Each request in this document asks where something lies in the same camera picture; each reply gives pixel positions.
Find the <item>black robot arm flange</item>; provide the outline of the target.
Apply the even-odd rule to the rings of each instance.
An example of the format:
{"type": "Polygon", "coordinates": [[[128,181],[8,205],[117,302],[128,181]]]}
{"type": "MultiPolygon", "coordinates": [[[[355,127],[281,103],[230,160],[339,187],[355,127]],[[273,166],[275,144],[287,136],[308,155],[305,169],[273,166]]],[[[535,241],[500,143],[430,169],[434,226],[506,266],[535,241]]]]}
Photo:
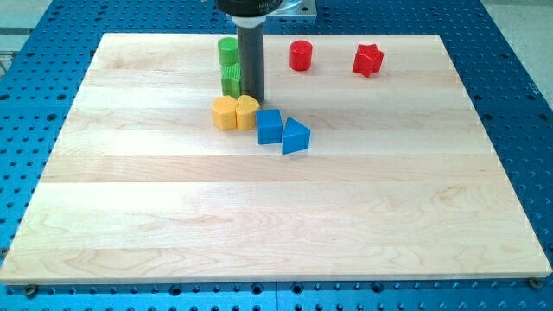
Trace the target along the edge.
{"type": "Polygon", "coordinates": [[[259,17],[275,11],[282,0],[216,0],[216,7],[230,16],[259,17]]]}

